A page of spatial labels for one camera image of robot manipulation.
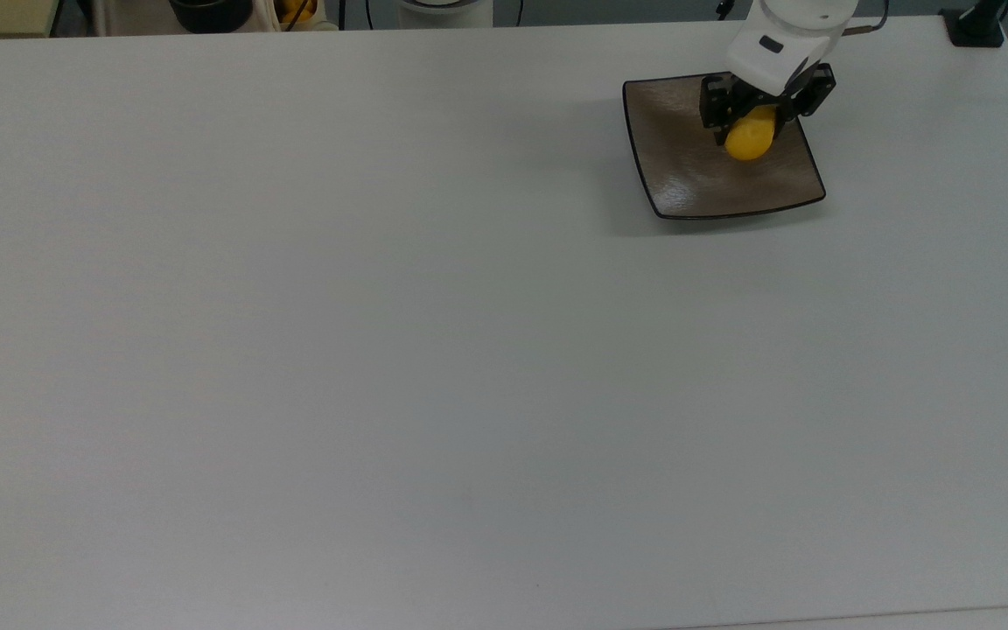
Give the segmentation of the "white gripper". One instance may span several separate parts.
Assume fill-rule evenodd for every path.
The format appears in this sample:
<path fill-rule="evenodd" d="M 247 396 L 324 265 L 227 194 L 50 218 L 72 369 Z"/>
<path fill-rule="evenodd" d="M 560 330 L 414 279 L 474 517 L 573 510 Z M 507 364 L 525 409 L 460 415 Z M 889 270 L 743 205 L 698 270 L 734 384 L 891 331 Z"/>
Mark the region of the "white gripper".
<path fill-rule="evenodd" d="M 820 62 L 843 36 L 837 16 L 749 16 L 725 51 L 725 71 L 700 85 L 703 127 L 724 146 L 733 127 L 760 106 L 760 92 L 780 96 L 779 123 L 807 118 L 837 86 L 830 62 Z"/>

